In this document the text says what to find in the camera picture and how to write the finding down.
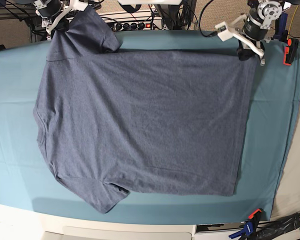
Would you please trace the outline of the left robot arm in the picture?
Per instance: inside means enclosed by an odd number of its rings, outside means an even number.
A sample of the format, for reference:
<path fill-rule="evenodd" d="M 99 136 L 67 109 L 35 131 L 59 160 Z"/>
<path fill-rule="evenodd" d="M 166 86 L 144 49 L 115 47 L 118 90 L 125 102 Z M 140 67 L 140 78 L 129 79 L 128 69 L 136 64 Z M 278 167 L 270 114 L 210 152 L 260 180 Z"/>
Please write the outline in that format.
<path fill-rule="evenodd" d="M 291 3 L 284 0 L 249 0 L 250 10 L 243 17 L 244 25 L 238 32 L 247 39 L 247 43 L 239 40 L 237 55 L 239 60 L 246 61 L 253 56 L 258 56 L 260 64 L 265 64 L 265 47 L 263 42 L 274 21 L 280 19 Z"/>

